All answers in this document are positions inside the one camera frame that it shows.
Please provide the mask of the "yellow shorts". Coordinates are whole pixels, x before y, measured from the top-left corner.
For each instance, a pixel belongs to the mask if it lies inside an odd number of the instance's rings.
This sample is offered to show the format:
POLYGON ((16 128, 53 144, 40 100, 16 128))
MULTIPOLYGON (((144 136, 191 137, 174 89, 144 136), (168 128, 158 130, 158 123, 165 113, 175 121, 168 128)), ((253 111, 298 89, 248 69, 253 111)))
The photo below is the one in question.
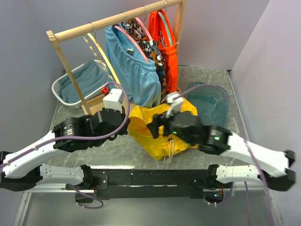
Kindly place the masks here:
POLYGON ((147 124, 152 122, 153 115, 164 113, 168 109, 168 104, 161 104, 153 108, 137 105, 129 115, 129 135, 155 160, 160 160, 167 156, 171 158, 188 148, 197 149, 199 147, 198 144, 190 146, 176 135, 163 136, 163 126, 158 129, 159 137, 157 139, 153 138, 150 130, 147 128, 147 124))

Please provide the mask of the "yellow wooden hanger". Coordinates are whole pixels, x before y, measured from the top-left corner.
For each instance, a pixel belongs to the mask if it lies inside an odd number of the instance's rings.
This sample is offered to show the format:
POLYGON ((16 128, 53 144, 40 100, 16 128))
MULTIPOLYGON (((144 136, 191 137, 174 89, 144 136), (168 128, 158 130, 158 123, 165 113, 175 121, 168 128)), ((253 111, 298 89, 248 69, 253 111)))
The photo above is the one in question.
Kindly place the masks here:
POLYGON ((97 39, 96 39, 96 32, 95 32, 95 28, 94 25, 89 22, 92 30, 93 30, 93 35, 91 33, 87 33, 85 35, 83 35, 83 39, 86 42, 86 44, 89 46, 90 51, 93 53, 94 57, 96 58, 96 60, 99 62, 101 69, 103 69, 106 74, 109 76, 109 78, 118 83, 121 84, 115 70, 113 69, 108 57, 106 56, 104 50, 102 49, 102 47, 100 46, 100 44, 98 43, 97 39))

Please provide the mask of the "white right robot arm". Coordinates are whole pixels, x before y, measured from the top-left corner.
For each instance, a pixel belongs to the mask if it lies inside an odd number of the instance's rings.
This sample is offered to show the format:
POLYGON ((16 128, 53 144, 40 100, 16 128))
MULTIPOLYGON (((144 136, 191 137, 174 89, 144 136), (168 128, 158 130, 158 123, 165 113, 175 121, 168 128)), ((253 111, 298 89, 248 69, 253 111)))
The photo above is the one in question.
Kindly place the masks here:
POLYGON ((154 139, 175 135, 190 146, 198 145, 201 152, 238 159, 242 166, 208 167, 206 183, 210 187, 233 182, 259 182, 275 191, 288 191, 296 183, 296 173, 290 168, 295 161, 295 152, 270 150, 249 142, 234 132, 215 125, 204 125, 201 119, 185 111, 166 117, 155 114, 147 128, 154 139))

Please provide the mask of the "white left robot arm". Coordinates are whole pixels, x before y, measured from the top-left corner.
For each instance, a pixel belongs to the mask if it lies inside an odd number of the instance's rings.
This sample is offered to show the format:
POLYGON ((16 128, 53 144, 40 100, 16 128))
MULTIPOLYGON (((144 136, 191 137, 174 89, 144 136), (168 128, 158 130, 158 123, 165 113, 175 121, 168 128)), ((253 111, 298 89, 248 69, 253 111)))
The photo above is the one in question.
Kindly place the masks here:
POLYGON ((103 108, 94 115, 70 117, 54 126, 37 142, 15 153, 0 153, 0 186, 14 192, 41 184, 63 183, 89 189, 95 182, 91 167, 64 168, 46 161, 65 153, 100 147, 118 135, 127 134, 129 110, 103 108))

